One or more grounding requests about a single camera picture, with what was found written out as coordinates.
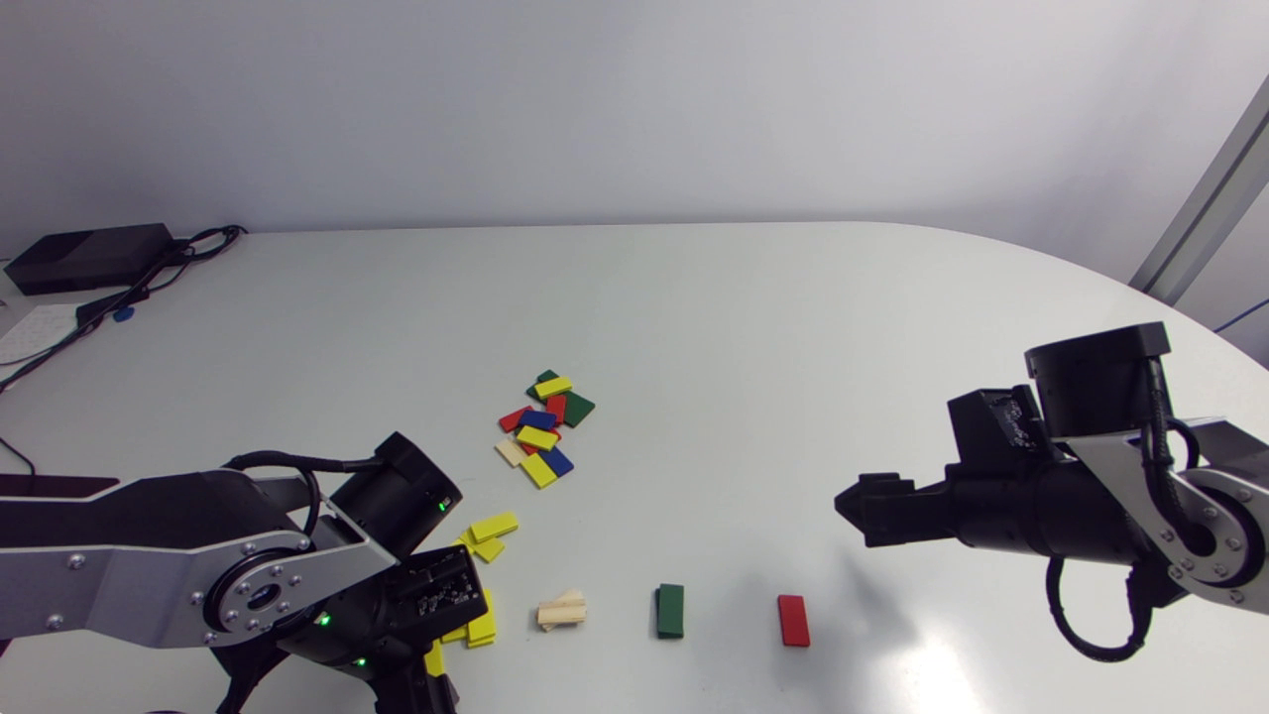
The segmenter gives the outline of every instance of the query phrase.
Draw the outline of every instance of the black box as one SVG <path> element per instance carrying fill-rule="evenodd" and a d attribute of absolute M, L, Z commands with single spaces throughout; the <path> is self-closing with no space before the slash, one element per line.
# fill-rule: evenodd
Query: black box
<path fill-rule="evenodd" d="M 162 223 L 58 232 L 37 240 L 4 271 L 23 294 L 131 285 L 173 240 Z"/>

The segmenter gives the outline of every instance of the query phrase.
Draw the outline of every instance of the paper sheet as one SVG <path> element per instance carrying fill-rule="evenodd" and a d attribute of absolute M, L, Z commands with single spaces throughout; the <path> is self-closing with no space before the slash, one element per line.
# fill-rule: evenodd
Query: paper sheet
<path fill-rule="evenodd" d="M 22 360 L 61 341 L 76 327 L 76 307 L 77 303 L 37 304 L 11 330 L 0 336 L 0 363 Z M 0 380 L 8 379 L 20 369 L 22 364 L 0 368 Z"/>

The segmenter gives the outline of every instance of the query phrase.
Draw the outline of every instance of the pile of colored blocks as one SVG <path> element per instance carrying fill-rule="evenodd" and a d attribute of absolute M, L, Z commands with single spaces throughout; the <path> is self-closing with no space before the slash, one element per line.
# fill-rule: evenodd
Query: pile of colored blocks
<path fill-rule="evenodd" d="M 576 429 L 595 403 L 574 392 L 569 378 L 551 370 L 538 375 L 527 394 L 544 410 L 529 406 L 499 420 L 497 426 L 513 436 L 499 443 L 496 449 L 513 469 L 524 469 L 538 488 L 546 488 L 572 471 L 572 462 L 558 448 L 560 425 Z"/>

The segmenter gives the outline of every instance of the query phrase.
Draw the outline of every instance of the blue object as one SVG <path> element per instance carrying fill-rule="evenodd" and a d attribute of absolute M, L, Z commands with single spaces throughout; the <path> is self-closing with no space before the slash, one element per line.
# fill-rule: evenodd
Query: blue object
<path fill-rule="evenodd" d="M 522 427 L 533 427 L 548 432 L 555 429 L 555 415 L 551 412 L 525 412 L 520 415 Z"/>
<path fill-rule="evenodd" d="M 538 457 L 547 463 L 547 467 L 551 467 L 551 471 L 555 472 L 557 477 L 562 477 L 572 471 L 572 462 L 563 455 L 563 451 L 560 451 L 558 446 L 551 451 L 539 450 Z"/>

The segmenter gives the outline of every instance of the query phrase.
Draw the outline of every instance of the green wooden block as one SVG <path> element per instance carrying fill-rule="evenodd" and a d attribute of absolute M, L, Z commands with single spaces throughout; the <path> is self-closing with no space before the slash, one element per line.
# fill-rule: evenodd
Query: green wooden block
<path fill-rule="evenodd" d="M 563 424 L 576 427 L 595 408 L 595 403 L 576 392 L 566 392 L 563 394 Z"/>
<path fill-rule="evenodd" d="M 538 393 L 537 393 L 537 391 L 534 391 L 534 388 L 537 386 L 544 383 L 544 382 L 553 380 L 553 379 L 556 379 L 560 375 L 555 374 L 551 370 L 547 370 L 547 372 L 542 373 L 541 375 L 538 375 L 537 382 L 534 382 L 533 384 L 530 384 L 529 389 L 524 391 L 524 394 L 528 394 L 529 397 L 532 397 L 534 399 L 534 402 L 537 402 L 538 405 L 546 405 L 547 403 L 546 399 L 542 399 L 541 397 L 538 397 Z"/>
<path fill-rule="evenodd" d="M 656 637 L 683 638 L 683 586 L 661 583 L 656 588 Z"/>

